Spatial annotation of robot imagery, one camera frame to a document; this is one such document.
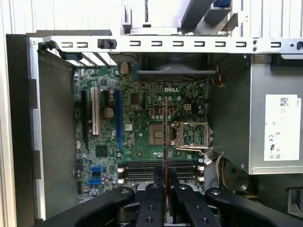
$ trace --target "capacitor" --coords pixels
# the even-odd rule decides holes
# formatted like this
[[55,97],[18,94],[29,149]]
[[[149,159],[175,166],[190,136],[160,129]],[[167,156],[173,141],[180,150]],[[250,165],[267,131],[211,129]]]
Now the capacitor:
[[104,181],[106,179],[106,174],[102,174],[101,180]]
[[114,116],[114,110],[110,107],[107,107],[103,111],[103,115],[107,119],[111,119]]

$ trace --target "rectangular slot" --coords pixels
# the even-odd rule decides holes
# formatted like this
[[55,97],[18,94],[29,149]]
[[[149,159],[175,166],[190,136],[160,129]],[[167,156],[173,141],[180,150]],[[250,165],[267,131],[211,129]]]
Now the rectangular slot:
[[215,47],[226,47],[226,42],[215,42]]
[[91,89],[91,105],[92,105],[92,127],[93,135],[99,135],[100,133],[100,90],[98,87],[92,87]]
[[88,46],[87,42],[77,42],[77,48],[88,48]]
[[203,46],[205,46],[205,42],[204,41],[194,41],[194,46],[203,47]]
[[246,47],[246,42],[236,42],[236,47]]
[[173,41],[172,46],[184,46],[184,42],[183,41]]
[[73,48],[72,42],[62,42],[61,43],[62,48]]
[[270,43],[270,47],[271,48],[280,48],[281,47],[281,43],[280,42],[271,42]]
[[163,45],[162,41],[152,41],[151,42],[151,46],[162,46],[162,45]]
[[141,41],[129,41],[130,46],[141,46]]

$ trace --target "chip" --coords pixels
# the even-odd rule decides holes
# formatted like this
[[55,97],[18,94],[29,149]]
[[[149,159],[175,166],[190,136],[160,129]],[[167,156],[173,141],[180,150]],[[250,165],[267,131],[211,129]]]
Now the chip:
[[100,85],[101,85],[101,86],[107,86],[107,79],[102,79],[102,80],[100,81]]
[[96,145],[96,157],[107,157],[107,146]]
[[131,93],[131,105],[138,105],[138,104],[139,104],[139,94]]

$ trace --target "white label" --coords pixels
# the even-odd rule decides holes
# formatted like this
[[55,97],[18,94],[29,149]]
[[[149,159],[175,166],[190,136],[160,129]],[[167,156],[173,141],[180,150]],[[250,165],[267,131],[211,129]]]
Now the white label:
[[125,131],[132,131],[133,130],[133,125],[132,124],[126,124],[125,125]]
[[299,160],[301,99],[266,95],[264,161]]

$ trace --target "screw hole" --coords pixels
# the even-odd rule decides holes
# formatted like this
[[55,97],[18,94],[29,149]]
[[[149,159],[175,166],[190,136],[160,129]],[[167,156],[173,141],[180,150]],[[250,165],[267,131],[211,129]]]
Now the screw hole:
[[152,223],[153,222],[153,218],[152,217],[148,217],[145,221],[148,222],[148,223]]
[[154,209],[155,209],[155,206],[149,205],[149,206],[148,206],[148,209],[149,209],[149,210],[154,210]]
[[303,50],[303,42],[297,42],[297,50],[299,51]]

